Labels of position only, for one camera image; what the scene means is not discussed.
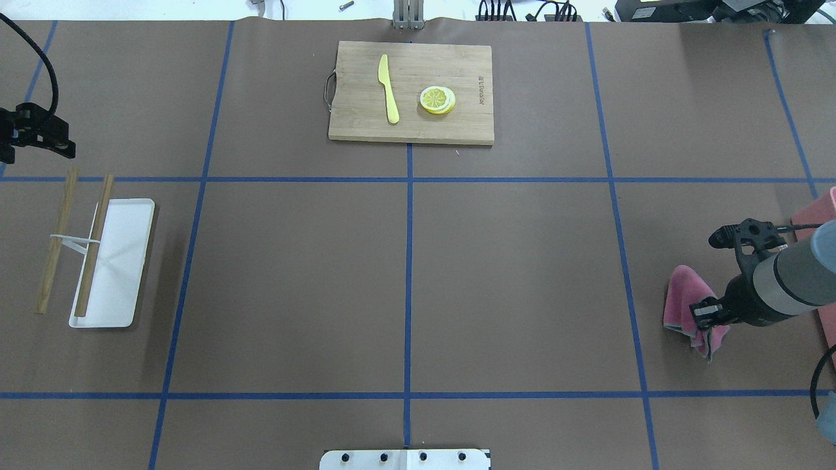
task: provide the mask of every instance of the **wooden cutting board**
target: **wooden cutting board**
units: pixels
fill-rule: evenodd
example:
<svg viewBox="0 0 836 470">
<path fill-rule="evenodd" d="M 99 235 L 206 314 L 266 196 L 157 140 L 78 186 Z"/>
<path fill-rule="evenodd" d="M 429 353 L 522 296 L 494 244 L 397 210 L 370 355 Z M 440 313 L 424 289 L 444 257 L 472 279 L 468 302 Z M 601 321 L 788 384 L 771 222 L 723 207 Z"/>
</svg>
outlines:
<svg viewBox="0 0 836 470">
<path fill-rule="evenodd" d="M 386 120 L 380 56 L 389 55 L 392 91 L 400 122 Z M 328 137 L 331 140 L 493 145 L 493 68 L 490 46 L 340 41 Z M 421 91 L 446 86 L 456 108 L 432 115 Z"/>
</svg>

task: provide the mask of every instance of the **yellow knife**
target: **yellow knife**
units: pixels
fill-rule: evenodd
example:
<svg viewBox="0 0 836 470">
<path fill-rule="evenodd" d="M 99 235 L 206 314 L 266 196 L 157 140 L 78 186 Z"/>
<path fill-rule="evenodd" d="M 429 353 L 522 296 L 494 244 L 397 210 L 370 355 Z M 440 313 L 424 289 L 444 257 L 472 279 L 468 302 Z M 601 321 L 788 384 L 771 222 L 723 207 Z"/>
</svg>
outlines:
<svg viewBox="0 0 836 470">
<path fill-rule="evenodd" d="M 390 124 L 398 124 L 400 114 L 398 114 L 398 105 L 395 104 L 395 95 L 392 93 L 392 83 L 389 81 L 389 56 L 383 54 L 380 56 L 380 64 L 377 66 L 377 81 L 379 81 L 386 90 L 386 119 Z"/>
</svg>

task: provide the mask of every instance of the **lemon slice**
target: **lemon slice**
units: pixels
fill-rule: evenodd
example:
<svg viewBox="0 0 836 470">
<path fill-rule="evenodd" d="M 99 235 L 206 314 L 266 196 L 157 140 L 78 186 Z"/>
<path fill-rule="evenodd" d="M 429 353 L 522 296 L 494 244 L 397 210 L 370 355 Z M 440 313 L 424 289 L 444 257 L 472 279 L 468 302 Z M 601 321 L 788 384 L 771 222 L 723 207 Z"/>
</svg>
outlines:
<svg viewBox="0 0 836 470">
<path fill-rule="evenodd" d="M 421 92 L 421 106 L 434 115 L 444 115 L 456 106 L 456 95 L 447 87 L 428 86 Z"/>
</svg>

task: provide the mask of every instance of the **pink towel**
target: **pink towel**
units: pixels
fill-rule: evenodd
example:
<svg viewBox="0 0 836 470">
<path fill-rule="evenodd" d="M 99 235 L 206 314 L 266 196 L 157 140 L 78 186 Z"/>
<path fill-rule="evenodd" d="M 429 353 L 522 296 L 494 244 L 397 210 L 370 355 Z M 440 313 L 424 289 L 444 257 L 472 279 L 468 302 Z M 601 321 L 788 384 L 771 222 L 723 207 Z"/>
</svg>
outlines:
<svg viewBox="0 0 836 470">
<path fill-rule="evenodd" d="M 708 331 L 696 328 L 690 305 L 706 297 L 716 297 L 706 281 L 693 269 L 685 265 L 677 266 L 670 276 L 662 320 L 666 328 L 691 338 L 691 347 L 696 348 L 702 357 L 711 362 L 711 356 L 720 347 L 729 326 L 715 326 Z"/>
</svg>

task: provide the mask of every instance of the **pink box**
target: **pink box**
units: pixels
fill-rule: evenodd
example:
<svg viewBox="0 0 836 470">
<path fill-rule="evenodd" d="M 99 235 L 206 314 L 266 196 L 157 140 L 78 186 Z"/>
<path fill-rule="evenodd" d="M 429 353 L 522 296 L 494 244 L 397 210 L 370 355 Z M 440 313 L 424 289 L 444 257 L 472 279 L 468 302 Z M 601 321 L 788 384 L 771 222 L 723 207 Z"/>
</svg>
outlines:
<svg viewBox="0 0 836 470">
<path fill-rule="evenodd" d="M 793 216 L 793 223 L 825 223 L 834 219 L 836 219 L 836 186 L 831 187 L 819 199 L 798 211 Z M 795 236 L 803 240 L 813 235 L 813 231 L 812 228 L 799 230 L 795 232 Z M 818 319 L 822 323 L 822 330 L 828 345 L 836 344 L 836 304 L 825 305 L 818 309 Z M 836 357 L 833 358 L 833 365 L 836 366 Z"/>
</svg>

